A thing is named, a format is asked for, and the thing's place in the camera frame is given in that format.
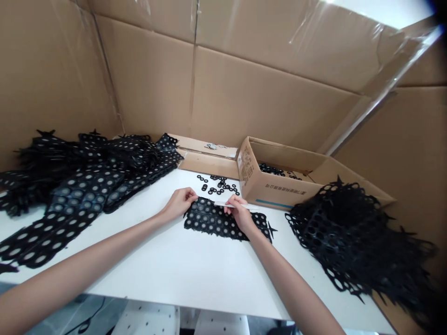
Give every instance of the box flap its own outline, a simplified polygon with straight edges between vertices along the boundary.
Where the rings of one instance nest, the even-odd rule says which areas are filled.
[[[354,171],[348,169],[343,164],[339,163],[332,157],[329,157],[321,166],[315,171],[312,171],[309,176],[318,184],[326,185],[330,182],[336,181],[337,176],[340,176],[344,183],[359,183],[365,189],[366,194],[372,195],[380,201],[382,206],[389,205],[396,201],[393,197],[382,191],[377,186],[370,183],[368,180],[358,175]]]
[[[206,148],[207,142],[169,134],[178,139],[177,151],[184,157],[179,169],[239,179],[236,164],[236,148]]]

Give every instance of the floor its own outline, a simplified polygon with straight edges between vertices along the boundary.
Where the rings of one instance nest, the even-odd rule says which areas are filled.
[[[12,285],[0,283],[0,295],[8,291]],[[39,323],[27,335],[64,335],[73,327],[88,319],[102,304],[103,297],[96,295],[80,295],[47,319]],[[116,325],[127,300],[106,298],[104,307],[92,319],[85,335],[106,335]],[[277,327],[277,321],[267,318],[249,316],[250,335],[266,335],[270,329]]]

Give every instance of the black scrap pile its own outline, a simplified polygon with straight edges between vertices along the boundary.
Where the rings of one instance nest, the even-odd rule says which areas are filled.
[[[285,216],[339,291],[360,299],[373,290],[382,299],[385,294],[420,326],[428,326],[435,290],[422,263],[434,256],[436,246],[402,227],[388,228],[392,218],[357,183],[338,178]]]
[[[278,169],[276,167],[271,167],[270,165],[267,165],[265,163],[259,163],[258,165],[259,165],[259,168],[261,169],[262,172],[275,174],[275,175],[280,175],[282,177],[285,176],[284,170]]]
[[[7,189],[0,210],[12,217],[46,206],[42,219],[0,242],[2,260],[29,268],[47,263],[101,212],[114,212],[183,159],[167,134],[153,143],[138,135],[107,140],[96,130],[79,134],[79,142],[39,133],[19,150],[21,170],[0,174],[0,187]]]

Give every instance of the circular hole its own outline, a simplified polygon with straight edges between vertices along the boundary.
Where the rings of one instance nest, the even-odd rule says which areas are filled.
[[[19,249],[19,248],[16,248],[16,249],[14,249],[13,251],[11,251],[11,252],[9,253],[9,255],[10,255],[10,256],[14,256],[14,255],[18,254],[19,252],[20,252],[20,249]]]
[[[27,254],[25,257],[23,257],[23,259],[24,260],[29,260],[31,257],[33,257],[35,255],[35,253],[34,252],[31,252],[31,253],[29,253],[29,254]]]
[[[40,256],[38,259],[36,259],[36,263],[40,263],[46,258],[46,256]]]

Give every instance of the white table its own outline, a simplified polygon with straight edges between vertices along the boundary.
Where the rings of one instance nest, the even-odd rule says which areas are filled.
[[[201,191],[198,173],[175,170],[141,191],[112,214],[101,214],[90,227],[38,269],[20,267],[4,273],[0,281],[19,284],[67,257],[156,214],[177,188],[192,187],[212,200],[226,200],[230,193],[213,195]],[[217,181],[207,178],[208,189]],[[239,181],[228,180],[227,184]],[[20,218],[0,212],[0,240],[43,216],[39,208]],[[344,328],[395,334],[381,311],[368,296],[365,304],[349,293],[339,292],[320,264],[302,248],[292,233],[284,211],[264,208],[274,232],[273,245],[304,277]],[[179,217],[156,232],[128,255],[86,293],[157,302],[177,306],[289,320],[256,254],[246,241],[208,235],[183,227]]]

